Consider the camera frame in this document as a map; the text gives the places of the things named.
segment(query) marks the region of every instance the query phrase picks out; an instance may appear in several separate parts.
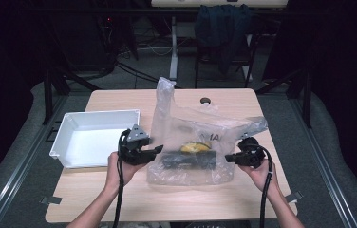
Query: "plastic bag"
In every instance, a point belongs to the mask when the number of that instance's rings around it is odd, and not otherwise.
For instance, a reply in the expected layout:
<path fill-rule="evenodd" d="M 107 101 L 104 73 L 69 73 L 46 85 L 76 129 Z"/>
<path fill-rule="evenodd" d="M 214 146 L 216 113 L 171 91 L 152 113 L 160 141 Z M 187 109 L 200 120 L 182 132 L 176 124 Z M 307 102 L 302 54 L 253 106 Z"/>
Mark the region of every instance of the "plastic bag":
<path fill-rule="evenodd" d="M 267 129 L 264 117 L 233 119 L 213 104 L 197 109 L 176 106 L 174 82 L 160 78 L 152 122 L 152 145 L 163 150 L 148 165 L 147 181 L 166 185 L 221 184 L 233 179 L 235 165 L 224 156 L 235 143 Z"/>

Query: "table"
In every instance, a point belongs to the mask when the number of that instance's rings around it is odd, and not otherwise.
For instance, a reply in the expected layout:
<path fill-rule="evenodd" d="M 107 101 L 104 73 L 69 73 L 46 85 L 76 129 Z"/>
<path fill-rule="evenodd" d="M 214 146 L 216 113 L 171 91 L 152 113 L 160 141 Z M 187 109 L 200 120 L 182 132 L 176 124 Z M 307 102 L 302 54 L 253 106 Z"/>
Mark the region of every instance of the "table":
<path fill-rule="evenodd" d="M 221 0 L 152 0 L 152 7 L 159 8 L 196 8 L 201 5 L 212 7 L 223 4 L 234 6 L 247 5 L 249 8 L 285 8 L 288 0 L 238 0 L 237 2 L 226 2 Z M 178 77 L 178 50 L 177 50 L 177 22 L 176 17 L 172 17 L 172 61 L 170 64 L 170 80 Z"/>
<path fill-rule="evenodd" d="M 175 100 L 179 106 L 197 107 L 200 98 L 208 97 L 218 106 L 219 113 L 233 118 L 261 116 L 262 110 L 253 90 L 241 89 L 178 89 Z M 85 111 L 139 109 L 140 126 L 150 132 L 156 105 L 156 90 L 98 90 L 89 99 Z M 284 195 L 291 191 L 275 151 L 269 130 L 255 137 L 272 154 L 280 188 Z M 48 222 L 71 222 L 93 201 L 103 188 L 106 168 L 64 169 L 54 197 L 60 204 L 50 204 Z M 238 167 L 232 181 L 220 185 L 163 186 L 148 184 L 146 167 L 141 169 L 124 188 L 120 221 L 195 221 L 224 219 L 259 219 L 261 192 Z M 115 200 L 103 217 L 114 219 Z M 291 209 L 297 213 L 294 203 Z M 266 218 L 276 218 L 267 201 Z"/>

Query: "yellow object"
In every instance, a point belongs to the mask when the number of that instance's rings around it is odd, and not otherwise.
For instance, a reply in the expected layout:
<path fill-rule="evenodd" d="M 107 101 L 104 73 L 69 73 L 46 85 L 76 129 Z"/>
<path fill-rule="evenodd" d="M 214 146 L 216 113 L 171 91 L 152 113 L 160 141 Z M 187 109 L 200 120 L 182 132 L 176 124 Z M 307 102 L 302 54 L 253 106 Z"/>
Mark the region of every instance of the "yellow object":
<path fill-rule="evenodd" d="M 190 153 L 197 153 L 200 151 L 207 151 L 211 149 L 211 145 L 209 143 L 202 143 L 202 142 L 188 142 L 184 146 L 181 147 L 181 152 L 190 152 Z"/>

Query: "person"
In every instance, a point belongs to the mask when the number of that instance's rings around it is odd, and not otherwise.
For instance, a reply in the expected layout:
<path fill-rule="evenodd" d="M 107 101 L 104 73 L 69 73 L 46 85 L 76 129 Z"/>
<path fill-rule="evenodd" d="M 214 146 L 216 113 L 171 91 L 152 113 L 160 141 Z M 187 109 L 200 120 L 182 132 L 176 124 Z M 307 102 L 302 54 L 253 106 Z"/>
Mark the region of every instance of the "person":
<path fill-rule="evenodd" d="M 120 177 L 117 170 L 117 153 L 111 153 L 108 157 L 107 176 L 105 185 L 101 193 L 95 198 L 92 203 L 83 210 L 83 212 L 68 224 L 69 228 L 76 227 L 98 227 L 102 217 L 107 211 L 108 207 L 117 197 L 119 192 Z M 134 177 L 134 174 L 143 168 L 146 164 L 130 165 L 122 162 L 122 172 L 124 177 L 124 184 L 127 184 Z M 264 160 L 261 165 L 254 169 L 249 166 L 241 166 L 239 168 L 246 172 L 253 180 L 255 186 L 262 191 L 265 184 L 265 179 L 268 174 L 268 160 Z M 275 211 L 280 227 L 282 228 L 299 228 L 304 227 L 299 218 L 289 207 L 282 191 L 279 188 L 278 179 L 276 177 L 275 166 L 273 165 L 273 174 L 270 187 L 268 188 L 267 199 L 271 203 Z"/>

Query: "white tray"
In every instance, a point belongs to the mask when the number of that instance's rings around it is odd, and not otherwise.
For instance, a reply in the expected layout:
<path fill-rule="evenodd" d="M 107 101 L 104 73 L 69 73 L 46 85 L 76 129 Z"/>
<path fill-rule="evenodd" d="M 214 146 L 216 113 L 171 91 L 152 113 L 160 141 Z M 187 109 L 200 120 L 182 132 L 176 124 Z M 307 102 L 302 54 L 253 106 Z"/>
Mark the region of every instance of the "white tray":
<path fill-rule="evenodd" d="M 66 113 L 49 155 L 65 168 L 107 166 L 122 132 L 140 124 L 140 111 Z"/>

